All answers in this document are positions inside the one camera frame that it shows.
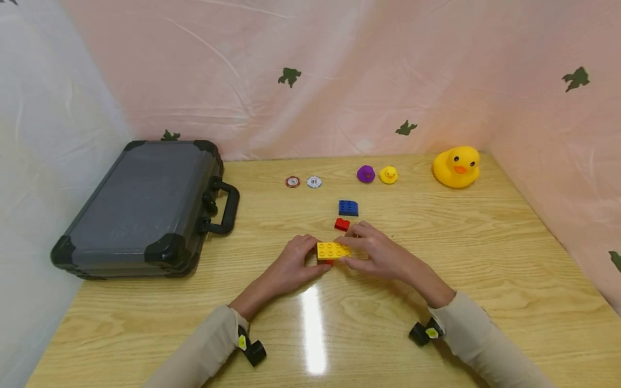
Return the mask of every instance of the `blue lego brick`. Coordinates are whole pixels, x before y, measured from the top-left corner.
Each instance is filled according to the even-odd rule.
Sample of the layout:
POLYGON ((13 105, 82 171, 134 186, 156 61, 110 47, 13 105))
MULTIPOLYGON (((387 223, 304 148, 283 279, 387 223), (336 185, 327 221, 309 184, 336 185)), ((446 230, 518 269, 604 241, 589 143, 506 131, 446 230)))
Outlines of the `blue lego brick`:
POLYGON ((354 201, 339 201, 338 215, 358 216, 358 204, 354 201))

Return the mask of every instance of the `suitcase handle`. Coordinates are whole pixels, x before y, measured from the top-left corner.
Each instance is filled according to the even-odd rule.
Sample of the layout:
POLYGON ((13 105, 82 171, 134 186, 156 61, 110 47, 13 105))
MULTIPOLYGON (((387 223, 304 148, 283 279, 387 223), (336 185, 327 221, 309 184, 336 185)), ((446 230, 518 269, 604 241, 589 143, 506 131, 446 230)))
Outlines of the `suitcase handle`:
POLYGON ((216 177, 211 189, 220 189, 226 191, 229 194, 227 198, 227 204, 224 207, 224 214, 222 215, 222 223, 211 223, 206 220, 201 226, 201 234, 207 232, 217 233, 219 235, 225 235, 230 233, 235 226, 235 217, 237 216, 237 206, 239 205, 239 190, 235 187, 222 182, 222 178, 216 177))

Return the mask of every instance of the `yellow rubber duck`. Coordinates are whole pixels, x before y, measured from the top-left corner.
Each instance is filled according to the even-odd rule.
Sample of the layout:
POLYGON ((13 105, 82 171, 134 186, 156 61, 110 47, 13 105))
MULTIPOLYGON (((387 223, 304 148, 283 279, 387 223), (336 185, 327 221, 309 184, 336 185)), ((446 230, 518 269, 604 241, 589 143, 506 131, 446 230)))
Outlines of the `yellow rubber duck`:
POLYGON ((386 184, 395 183, 398 177, 397 169, 392 166, 386 166, 379 172, 379 179, 386 184))
POLYGON ((479 152, 474 148, 451 148, 434 159, 433 175, 448 187, 470 186, 479 178, 479 162, 479 152))

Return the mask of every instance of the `suitcase latch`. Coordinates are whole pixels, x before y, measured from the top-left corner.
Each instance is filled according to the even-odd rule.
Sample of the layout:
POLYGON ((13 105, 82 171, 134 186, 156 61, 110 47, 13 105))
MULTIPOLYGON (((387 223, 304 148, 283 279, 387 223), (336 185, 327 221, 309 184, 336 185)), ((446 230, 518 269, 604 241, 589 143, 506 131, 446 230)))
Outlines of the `suitcase latch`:
POLYGON ((218 213, 218 207, 216 206, 214 199, 209 195, 208 191, 202 195, 202 205, 205 207, 205 210, 207 210, 207 213, 218 213))

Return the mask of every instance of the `black wrist strap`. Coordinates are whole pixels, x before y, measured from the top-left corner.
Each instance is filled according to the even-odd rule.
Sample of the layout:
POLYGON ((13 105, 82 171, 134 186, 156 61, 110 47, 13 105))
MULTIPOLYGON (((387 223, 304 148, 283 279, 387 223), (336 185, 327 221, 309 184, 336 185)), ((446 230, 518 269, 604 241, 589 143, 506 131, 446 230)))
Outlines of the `black wrist strap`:
POLYGON ((255 341, 254 343, 250 343, 250 338, 248 337, 248 333, 246 330, 238 326, 237 327, 237 347, 243 351, 243 354, 246 356, 250 364, 254 367, 257 366, 264 358, 267 357, 267 353, 265 352, 265 348, 261 341, 255 341))
POLYGON ((428 344, 429 341, 442 336, 444 336, 444 331, 433 318, 429 320, 427 326, 423 326, 422 323, 416 322, 409 334, 410 339, 419 346, 424 346, 428 344))

